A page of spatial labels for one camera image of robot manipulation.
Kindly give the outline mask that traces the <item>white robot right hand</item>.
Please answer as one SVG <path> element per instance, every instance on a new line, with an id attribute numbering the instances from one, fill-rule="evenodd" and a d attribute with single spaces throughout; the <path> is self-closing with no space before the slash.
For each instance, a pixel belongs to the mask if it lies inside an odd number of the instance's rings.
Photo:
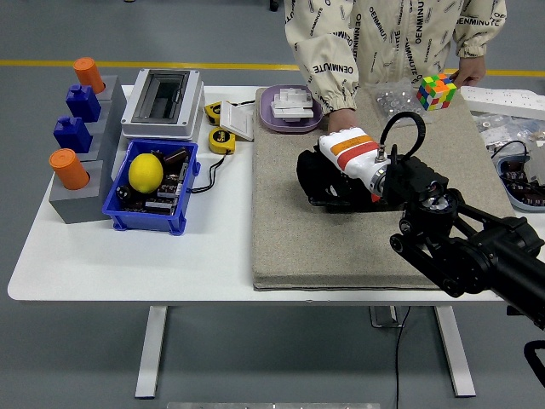
<path id="1" fill-rule="evenodd" d="M 370 193 L 369 201 L 381 201 L 390 159 L 373 138 L 361 128 L 341 130 L 318 138 L 315 151 L 323 159 L 316 194 L 327 198 L 347 199 L 348 179 L 359 180 Z"/>

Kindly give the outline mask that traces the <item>person's right hand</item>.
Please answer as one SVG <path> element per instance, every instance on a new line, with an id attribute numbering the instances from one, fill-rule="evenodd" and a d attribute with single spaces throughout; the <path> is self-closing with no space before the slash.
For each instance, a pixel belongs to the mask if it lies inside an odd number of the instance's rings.
<path id="1" fill-rule="evenodd" d="M 328 115 L 327 132 L 329 134 L 350 130 L 359 126 L 357 113 L 351 108 L 342 108 Z"/>

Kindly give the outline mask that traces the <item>person's left hand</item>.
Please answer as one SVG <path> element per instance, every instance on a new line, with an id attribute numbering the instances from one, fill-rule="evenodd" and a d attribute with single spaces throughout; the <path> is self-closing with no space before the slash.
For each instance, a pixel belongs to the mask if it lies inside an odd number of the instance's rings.
<path id="1" fill-rule="evenodd" d="M 474 86 L 486 74 L 485 58 L 478 57 L 460 57 L 458 69 L 450 75 L 450 80 L 457 87 Z"/>

